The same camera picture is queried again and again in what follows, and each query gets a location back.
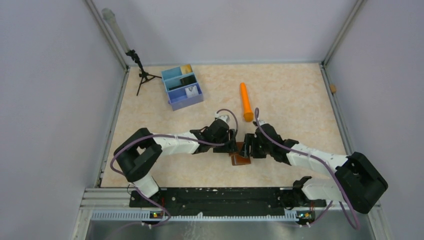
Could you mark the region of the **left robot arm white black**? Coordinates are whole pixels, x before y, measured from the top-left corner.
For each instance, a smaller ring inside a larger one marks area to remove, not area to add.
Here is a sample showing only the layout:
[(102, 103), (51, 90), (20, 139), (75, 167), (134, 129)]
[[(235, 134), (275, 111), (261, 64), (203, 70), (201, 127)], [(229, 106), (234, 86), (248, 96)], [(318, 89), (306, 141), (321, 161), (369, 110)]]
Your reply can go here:
[(221, 115), (210, 126), (179, 134), (153, 134), (146, 127), (137, 130), (114, 154), (126, 180), (141, 191), (141, 200), (149, 207), (160, 202), (159, 186), (150, 170), (159, 157), (176, 154), (200, 154), (231, 143), (230, 117)]

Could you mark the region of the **silver card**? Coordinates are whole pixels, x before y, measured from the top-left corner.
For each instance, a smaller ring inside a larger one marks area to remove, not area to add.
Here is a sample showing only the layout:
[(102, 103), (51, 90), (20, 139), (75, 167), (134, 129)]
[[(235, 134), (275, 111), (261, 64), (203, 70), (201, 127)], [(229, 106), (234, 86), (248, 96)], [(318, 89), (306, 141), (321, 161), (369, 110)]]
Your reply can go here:
[(188, 86), (184, 89), (184, 91), (186, 93), (187, 98), (193, 98), (200, 94), (196, 85)]

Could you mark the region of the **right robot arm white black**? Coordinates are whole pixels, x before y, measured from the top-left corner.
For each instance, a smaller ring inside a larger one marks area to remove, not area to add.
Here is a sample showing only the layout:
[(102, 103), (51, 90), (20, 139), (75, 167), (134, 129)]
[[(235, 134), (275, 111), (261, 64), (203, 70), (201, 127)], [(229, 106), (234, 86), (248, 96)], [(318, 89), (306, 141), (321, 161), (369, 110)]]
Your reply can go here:
[(268, 123), (260, 124), (254, 133), (245, 134), (240, 155), (254, 159), (270, 156), (278, 163), (326, 175), (327, 179), (304, 176), (293, 183), (293, 200), (299, 206), (328, 200), (350, 203), (355, 211), (367, 214), (389, 187), (364, 154), (328, 153), (297, 140), (282, 139)]

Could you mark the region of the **brown leather card holder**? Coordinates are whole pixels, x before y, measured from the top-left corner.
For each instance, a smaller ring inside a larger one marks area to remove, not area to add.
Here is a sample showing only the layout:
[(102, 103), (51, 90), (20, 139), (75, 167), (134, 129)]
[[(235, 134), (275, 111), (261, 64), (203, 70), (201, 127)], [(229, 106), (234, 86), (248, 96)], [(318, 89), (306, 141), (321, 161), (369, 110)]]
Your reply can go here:
[(243, 146), (243, 142), (237, 142), (236, 146), (237, 146), (237, 152), (232, 152), (228, 154), (231, 159), (232, 166), (250, 165), (252, 162), (249, 157), (245, 158), (239, 155)]

